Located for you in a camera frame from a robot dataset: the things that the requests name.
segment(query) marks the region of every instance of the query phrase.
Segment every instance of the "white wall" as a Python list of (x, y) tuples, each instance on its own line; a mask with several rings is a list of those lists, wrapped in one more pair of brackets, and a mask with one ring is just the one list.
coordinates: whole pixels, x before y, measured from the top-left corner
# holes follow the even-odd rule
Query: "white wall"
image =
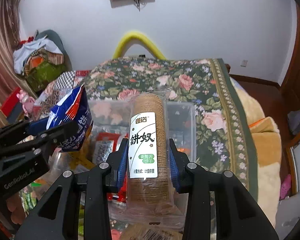
[[(291, 0), (147, 1), (139, 12), (132, 0), (21, 0), (20, 15), (26, 35), (59, 33), (74, 69), (110, 59), (123, 34), (139, 30), (167, 58), (222, 57), (232, 74), (279, 80), (292, 32)], [(126, 55), (144, 51), (133, 45)]]
[(294, 49), (294, 44), (296, 42), (296, 35), (297, 35), (297, 4), (296, 4), (295, 0), (291, 0), (291, 12), (292, 12), (292, 17), (291, 17), (290, 43), (289, 43), (289, 47), (288, 47), (287, 57), (286, 57), (286, 60), (283, 64), (281, 74), (280, 74), (279, 79), (278, 79), (278, 83), (279, 83), (280, 86), (281, 86), (281, 84), (282, 84), (282, 82), (283, 82), (283, 80), (286, 76), (287, 70), (289, 68), (292, 53), (293, 53), (293, 49)]
[(31, 34), (31, 35), (26, 34), (26, 30), (25, 30), (25, 27), (23, 26), (21, 15), (19, 14), (19, 36), (20, 36), (20, 40), (21, 41), (27, 40), (29, 36), (33, 36), (33, 35), (34, 34)]

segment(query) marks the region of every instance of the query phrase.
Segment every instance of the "beige blanket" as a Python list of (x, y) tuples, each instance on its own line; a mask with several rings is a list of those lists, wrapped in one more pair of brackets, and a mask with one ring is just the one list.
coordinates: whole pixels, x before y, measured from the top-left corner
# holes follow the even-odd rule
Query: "beige blanket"
[(263, 110), (253, 97), (236, 86), (252, 134), (258, 157), (258, 204), (275, 226), (275, 215), (280, 195), (281, 137), (271, 117), (265, 117)]

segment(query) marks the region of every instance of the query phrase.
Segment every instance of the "black and white checkered fabric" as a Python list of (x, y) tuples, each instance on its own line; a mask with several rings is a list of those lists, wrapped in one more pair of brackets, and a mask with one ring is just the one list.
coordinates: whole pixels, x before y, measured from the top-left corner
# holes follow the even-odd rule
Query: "black and white checkered fabric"
[(53, 89), (73, 88), (75, 71), (67, 71), (62, 73), (53, 85)]

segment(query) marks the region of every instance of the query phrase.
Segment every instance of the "stacked biscuits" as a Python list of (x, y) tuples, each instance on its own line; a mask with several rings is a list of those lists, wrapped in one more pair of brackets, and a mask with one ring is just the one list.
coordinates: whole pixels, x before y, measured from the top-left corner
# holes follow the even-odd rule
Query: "stacked biscuits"
[(141, 94), (134, 100), (132, 112), (132, 116), (145, 112), (155, 113), (158, 177), (129, 178), (128, 202), (129, 205), (150, 204), (155, 206), (169, 199), (163, 101), (159, 96), (152, 93)]

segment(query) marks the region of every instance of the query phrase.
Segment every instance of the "yellow tube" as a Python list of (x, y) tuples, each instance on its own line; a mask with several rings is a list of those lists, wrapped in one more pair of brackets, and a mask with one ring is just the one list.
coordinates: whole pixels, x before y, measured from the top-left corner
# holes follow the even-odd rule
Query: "yellow tube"
[(126, 33), (120, 40), (117, 48), (115, 49), (113, 58), (119, 58), (122, 56), (122, 51), (127, 43), (133, 39), (141, 41), (152, 52), (157, 59), (166, 59), (165, 56), (159, 51), (159, 49), (149, 40), (145, 35), (140, 32), (132, 31)]

